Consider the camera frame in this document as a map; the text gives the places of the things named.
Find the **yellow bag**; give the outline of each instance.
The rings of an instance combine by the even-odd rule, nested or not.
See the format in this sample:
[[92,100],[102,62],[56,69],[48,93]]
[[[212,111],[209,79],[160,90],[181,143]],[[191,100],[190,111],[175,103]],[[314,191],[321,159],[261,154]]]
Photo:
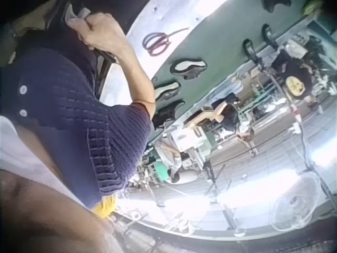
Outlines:
[[97,214],[102,219],[108,217],[116,208],[117,196],[111,195],[106,196],[102,199],[96,207],[94,207],[93,212]]

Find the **white fan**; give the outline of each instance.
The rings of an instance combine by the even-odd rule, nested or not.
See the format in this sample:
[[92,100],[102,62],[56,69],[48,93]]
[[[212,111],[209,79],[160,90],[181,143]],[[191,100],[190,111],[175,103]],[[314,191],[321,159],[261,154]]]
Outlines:
[[277,199],[271,213],[273,227],[283,232],[305,227],[311,220],[320,192],[320,179],[315,173],[299,176],[297,182]]

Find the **yellow sign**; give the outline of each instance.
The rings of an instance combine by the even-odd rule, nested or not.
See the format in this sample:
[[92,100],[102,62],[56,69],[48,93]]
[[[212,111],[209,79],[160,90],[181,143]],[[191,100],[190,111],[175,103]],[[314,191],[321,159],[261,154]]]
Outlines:
[[300,96],[305,91],[304,84],[295,76],[289,76],[285,80],[285,84],[294,96]]

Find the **black shoe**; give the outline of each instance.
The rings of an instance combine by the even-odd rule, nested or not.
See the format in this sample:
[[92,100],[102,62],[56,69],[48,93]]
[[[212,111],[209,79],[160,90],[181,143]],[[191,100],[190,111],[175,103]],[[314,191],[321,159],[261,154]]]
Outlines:
[[191,80],[207,69],[207,64],[203,60],[181,59],[172,64],[170,73],[182,76],[185,80]]
[[152,122],[154,129],[163,129],[164,123],[166,121],[173,121],[175,120],[175,112],[178,108],[183,106],[185,101],[177,100],[168,106],[165,106],[158,110],[158,112],[153,116]]
[[291,0],[262,0],[263,8],[269,13],[274,12],[275,6],[277,4],[283,4],[287,7],[290,7],[291,6]]
[[262,59],[257,56],[253,47],[253,42],[250,39],[246,38],[243,41],[242,47],[249,60],[253,61],[255,64],[262,63]]
[[267,45],[271,46],[275,51],[277,51],[279,49],[279,45],[276,42],[273,33],[272,33],[272,29],[270,28],[269,24],[264,24],[262,26],[262,37],[264,39],[264,41],[267,43]]
[[169,100],[174,96],[177,96],[180,92],[180,89],[181,85],[177,81],[157,86],[154,90],[156,102]]

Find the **white button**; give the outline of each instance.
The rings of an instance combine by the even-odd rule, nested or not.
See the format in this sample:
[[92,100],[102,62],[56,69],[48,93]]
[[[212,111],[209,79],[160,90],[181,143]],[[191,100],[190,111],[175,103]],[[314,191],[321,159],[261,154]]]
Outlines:
[[27,86],[26,85],[22,85],[21,87],[20,87],[20,94],[21,95],[24,95],[24,94],[26,94],[27,93]]
[[27,117],[27,111],[26,110],[20,110],[20,115],[22,117]]

